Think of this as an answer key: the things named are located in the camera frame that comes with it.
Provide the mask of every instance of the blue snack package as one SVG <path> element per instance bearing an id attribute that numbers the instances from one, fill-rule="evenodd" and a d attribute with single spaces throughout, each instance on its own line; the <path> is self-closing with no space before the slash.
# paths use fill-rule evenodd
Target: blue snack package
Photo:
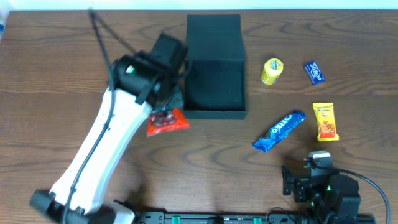
<path id="1" fill-rule="evenodd" d="M 293 110 L 292 114 L 287 115 L 282 121 L 279 121 L 275 126 L 270 128 L 266 135 L 258 139 L 253 144 L 253 147 L 263 152 L 268 152 L 272 147 L 281 142 L 281 140 L 285 139 L 304 120 L 305 114 L 303 112 Z"/>
<path id="2" fill-rule="evenodd" d="M 312 85 L 321 84 L 326 81 L 321 70 L 319 69 L 319 66 L 315 61 L 306 63 L 304 65 L 304 69 L 310 77 Z"/>

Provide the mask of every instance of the black box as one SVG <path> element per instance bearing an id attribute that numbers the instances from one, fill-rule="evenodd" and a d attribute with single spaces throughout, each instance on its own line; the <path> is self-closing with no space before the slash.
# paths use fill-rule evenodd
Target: black box
<path id="1" fill-rule="evenodd" d="M 245 53 L 240 15 L 188 15 L 184 115 L 188 119 L 244 119 Z"/>

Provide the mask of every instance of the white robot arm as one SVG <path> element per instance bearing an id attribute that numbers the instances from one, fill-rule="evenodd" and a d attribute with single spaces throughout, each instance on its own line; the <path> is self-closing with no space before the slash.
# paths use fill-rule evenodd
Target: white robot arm
<path id="1" fill-rule="evenodd" d="M 191 64 L 185 64 L 185 74 L 179 74 L 188 49 L 173 37 L 161 34 L 151 52 L 135 52 L 93 11 L 90 18 L 108 68 L 109 88 L 93 127 L 67 171 L 49 192 L 36 191 L 30 204 L 64 224 L 98 220 L 131 223 L 134 212 L 121 204 L 112 203 L 110 209 L 104 209 L 109 180 L 134 133 L 150 113 L 182 106 L 178 80 L 190 72 Z M 124 55 L 111 65 L 95 21 L 134 54 Z"/>
<path id="2" fill-rule="evenodd" d="M 124 90 L 116 89 L 115 94 L 115 106 L 109 128 L 85 166 L 70 204 L 70 209 L 76 210 L 79 207 L 84 210 L 84 214 L 97 212 L 102 206 L 106 188 L 116 165 L 132 136 L 152 111 L 150 104 L 135 103 L 136 97 Z M 58 203 L 66 204 L 76 173 L 106 122 L 110 104 L 111 91 L 107 89 L 93 127 L 67 171 L 50 190 L 50 193 L 55 194 L 55 201 Z"/>

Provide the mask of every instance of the yellow can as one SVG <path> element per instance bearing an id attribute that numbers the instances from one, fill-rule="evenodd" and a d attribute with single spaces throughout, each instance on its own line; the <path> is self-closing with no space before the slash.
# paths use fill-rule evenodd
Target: yellow can
<path id="1" fill-rule="evenodd" d="M 277 58 L 269 59 L 264 64 L 261 81 L 266 85 L 273 85 L 284 70 L 284 64 Z"/>

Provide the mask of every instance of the red package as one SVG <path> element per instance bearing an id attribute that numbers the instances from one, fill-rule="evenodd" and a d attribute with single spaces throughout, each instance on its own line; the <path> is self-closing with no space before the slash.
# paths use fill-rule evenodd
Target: red package
<path id="1" fill-rule="evenodd" d="M 147 136 L 187 128 L 190 128 L 189 122 L 180 109 L 174 108 L 172 111 L 161 111 L 149 116 Z"/>

